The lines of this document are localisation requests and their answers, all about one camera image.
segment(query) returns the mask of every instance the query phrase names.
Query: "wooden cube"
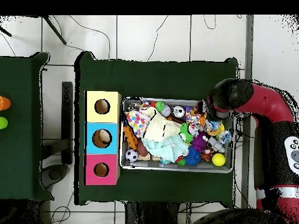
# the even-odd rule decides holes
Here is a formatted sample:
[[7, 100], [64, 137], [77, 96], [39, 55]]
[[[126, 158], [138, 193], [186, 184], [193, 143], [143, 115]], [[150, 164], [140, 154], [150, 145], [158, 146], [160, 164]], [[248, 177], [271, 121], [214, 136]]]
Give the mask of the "wooden cube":
[[118, 92], [86, 91], [85, 96], [87, 102], [87, 122], [119, 122], [121, 95]]
[[[99, 131], [108, 132], [110, 142], [105, 145], [99, 138]], [[115, 155], [119, 152], [119, 124], [111, 123], [87, 123], [86, 154]]]
[[118, 155], [86, 155], [84, 184], [115, 186], [120, 175]]

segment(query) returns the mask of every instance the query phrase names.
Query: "light blue cloth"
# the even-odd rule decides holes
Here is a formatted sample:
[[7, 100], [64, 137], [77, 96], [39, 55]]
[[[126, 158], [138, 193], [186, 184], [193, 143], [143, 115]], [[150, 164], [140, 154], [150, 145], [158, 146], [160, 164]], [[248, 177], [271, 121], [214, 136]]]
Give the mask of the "light blue cloth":
[[189, 147], [179, 134], [169, 136], [162, 142], [155, 142], [145, 138], [141, 140], [152, 156], [161, 157], [171, 162], [175, 162]]

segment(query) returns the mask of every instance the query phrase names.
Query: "dark green tablecloth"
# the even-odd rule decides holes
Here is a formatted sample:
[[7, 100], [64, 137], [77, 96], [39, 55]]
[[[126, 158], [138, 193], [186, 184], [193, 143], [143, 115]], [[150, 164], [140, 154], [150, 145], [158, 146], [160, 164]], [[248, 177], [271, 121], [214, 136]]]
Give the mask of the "dark green tablecloth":
[[[84, 140], [84, 91], [118, 91], [122, 97], [154, 97], [198, 100], [221, 80], [234, 78], [236, 59], [225, 62], [135, 62], [98, 61], [90, 52], [82, 52], [75, 62], [76, 137]], [[221, 201], [232, 205], [232, 173], [192, 173], [153, 170], [121, 170], [116, 186], [83, 185], [84, 146], [76, 158], [79, 178], [79, 203], [85, 201]]]
[[8, 119], [8, 126], [0, 129], [0, 199], [52, 199], [39, 184], [40, 70], [48, 58], [46, 52], [0, 57], [0, 95], [12, 102], [0, 111]]

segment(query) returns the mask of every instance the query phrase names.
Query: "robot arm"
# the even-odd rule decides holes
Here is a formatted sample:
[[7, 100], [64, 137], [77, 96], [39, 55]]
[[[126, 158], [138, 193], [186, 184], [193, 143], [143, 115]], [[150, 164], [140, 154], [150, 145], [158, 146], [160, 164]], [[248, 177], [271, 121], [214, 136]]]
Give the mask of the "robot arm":
[[207, 111], [215, 120], [228, 118], [233, 111], [253, 115], [255, 162], [260, 160], [263, 171], [263, 184], [256, 188], [257, 208], [299, 223], [299, 138], [283, 96], [247, 80], [226, 79], [208, 95]]

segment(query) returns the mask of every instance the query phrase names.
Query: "shape sorter box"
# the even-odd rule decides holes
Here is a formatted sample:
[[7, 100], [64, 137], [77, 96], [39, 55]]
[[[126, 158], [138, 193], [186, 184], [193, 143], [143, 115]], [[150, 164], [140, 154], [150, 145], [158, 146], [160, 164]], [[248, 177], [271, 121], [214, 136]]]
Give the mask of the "shape sorter box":
[[[107, 173], [99, 177], [95, 173], [97, 164], [102, 163], [107, 167]], [[87, 155], [85, 164], [86, 186], [115, 186], [120, 175], [119, 155]]]
[[[108, 146], [105, 148], [98, 148], [93, 144], [94, 135], [98, 130], [105, 130], [110, 136]], [[86, 154], [90, 155], [115, 155], [119, 152], [119, 123], [87, 123], [87, 144]]]
[[[101, 105], [98, 103], [106, 105], [105, 111], [97, 112], [99, 110], [97, 106]], [[120, 104], [121, 95], [118, 92], [86, 91], [87, 122], [119, 123]]]

